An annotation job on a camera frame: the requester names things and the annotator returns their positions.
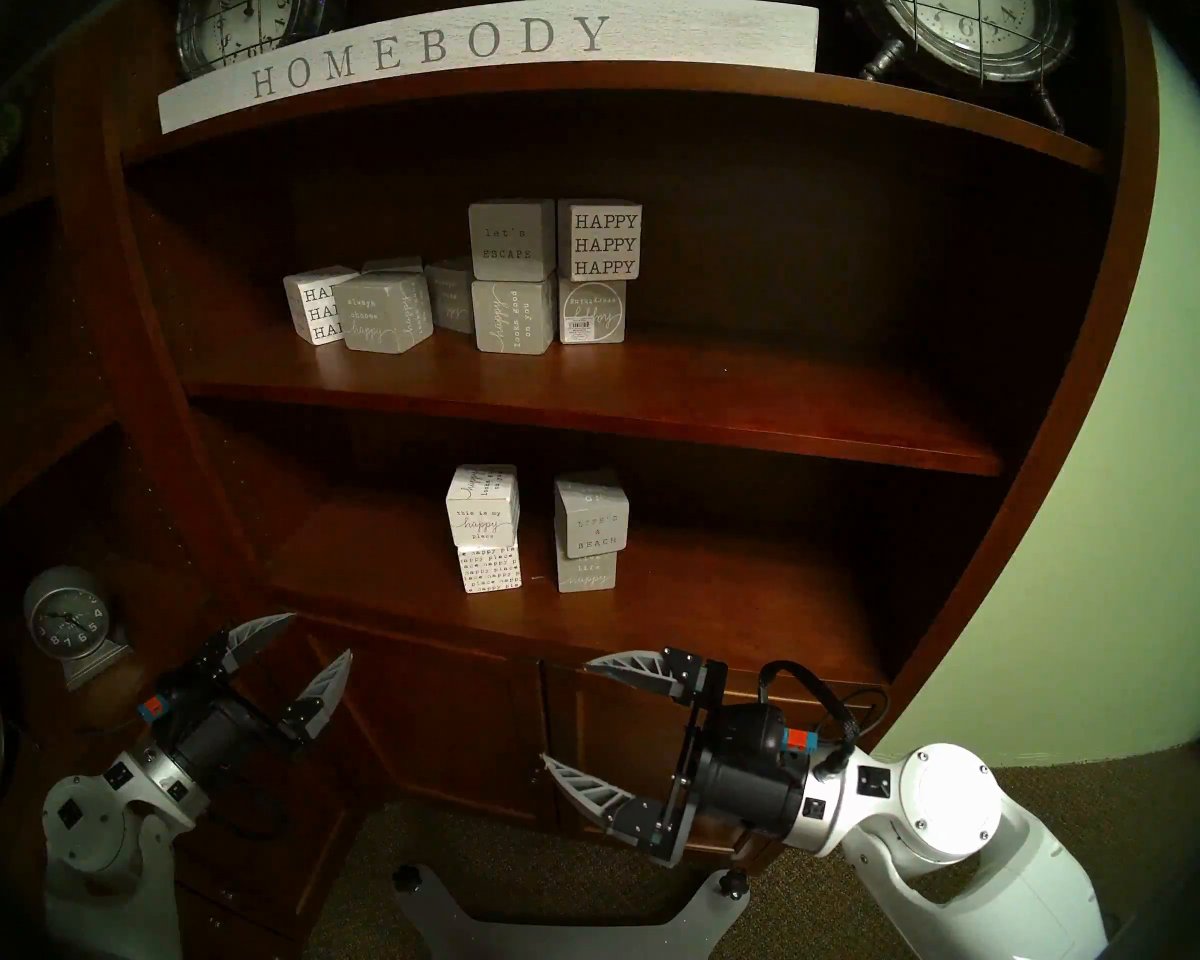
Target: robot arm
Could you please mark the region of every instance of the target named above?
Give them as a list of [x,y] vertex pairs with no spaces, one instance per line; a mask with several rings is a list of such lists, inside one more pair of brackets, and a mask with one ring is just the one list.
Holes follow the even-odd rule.
[[44,912],[49,935],[91,955],[179,960],[176,836],[196,827],[214,791],[259,744],[290,755],[324,730],[350,673],[343,653],[270,720],[230,679],[289,626],[293,614],[218,632],[162,674],[140,708],[150,734],[97,776],[66,776],[47,798]]
[[[856,749],[858,724],[840,700],[788,662],[768,665],[757,702],[736,706],[722,700],[728,667],[696,654],[612,654],[587,670],[690,707],[666,802],[544,758],[584,816],[658,862],[679,862],[694,818],[706,812],[817,857],[840,846],[925,960],[1087,960],[1108,944],[1084,869],[968,750],[934,744],[896,764],[875,761]],[[822,702],[844,740],[821,746],[816,734],[786,727],[782,710],[767,701],[780,671]],[[906,884],[979,851],[977,877],[946,905]]]

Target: white wooden sign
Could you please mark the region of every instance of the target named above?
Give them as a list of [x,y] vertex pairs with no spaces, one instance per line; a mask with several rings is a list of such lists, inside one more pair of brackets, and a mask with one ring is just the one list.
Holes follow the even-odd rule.
[[817,10],[755,0],[545,0],[448,8],[292,43],[160,96],[163,133],[260,102],[527,61],[697,61],[815,71]]

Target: small silver clock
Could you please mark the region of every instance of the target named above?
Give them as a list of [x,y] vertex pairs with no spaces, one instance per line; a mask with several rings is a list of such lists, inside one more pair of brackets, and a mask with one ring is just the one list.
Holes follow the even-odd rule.
[[181,0],[178,61],[197,78],[342,25],[347,0]]
[[62,662],[68,690],[130,653],[110,614],[102,584],[78,566],[52,566],[23,595],[26,629],[41,650]]
[[860,77],[905,61],[948,88],[991,91],[1030,84],[1050,124],[1061,119],[1044,78],[1072,50],[1072,0],[853,0],[881,38]]

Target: carpet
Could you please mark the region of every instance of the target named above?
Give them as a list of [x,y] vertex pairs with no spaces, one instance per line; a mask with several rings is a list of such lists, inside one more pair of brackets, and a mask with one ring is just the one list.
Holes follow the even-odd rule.
[[[1001,786],[1080,860],[1103,911],[1128,920],[1200,839],[1194,748],[1124,761],[1003,768]],[[1164,826],[1177,821],[1177,830]],[[665,870],[619,845],[588,844],[401,802],[372,814],[330,892],[306,960],[422,960],[422,937],[395,906],[401,863],[431,866],[469,914],[505,920],[662,922],[709,871]],[[974,862],[918,888],[956,894]],[[905,960],[911,952],[839,852],[785,852],[752,881],[751,904],[713,960]]]

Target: always choose happy block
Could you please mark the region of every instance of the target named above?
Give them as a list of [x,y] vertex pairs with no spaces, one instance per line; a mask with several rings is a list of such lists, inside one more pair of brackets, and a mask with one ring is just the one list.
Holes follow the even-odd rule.
[[473,282],[476,347],[486,354],[545,354],[556,338],[556,276],[545,282]]
[[629,282],[640,278],[646,210],[620,198],[562,198],[554,232],[560,278]]
[[467,211],[470,258],[481,282],[540,282],[556,270],[556,202],[497,198]]
[[431,336],[431,301],[421,274],[371,271],[334,286],[342,335],[353,350],[403,354]]
[[476,319],[470,310],[470,286],[475,281],[470,258],[450,258],[427,265],[431,317],[436,325],[460,334],[474,334]]
[[342,318],[337,313],[334,287],[350,278],[355,278],[355,271],[342,265],[284,277],[293,328],[307,343],[319,347],[342,338]]

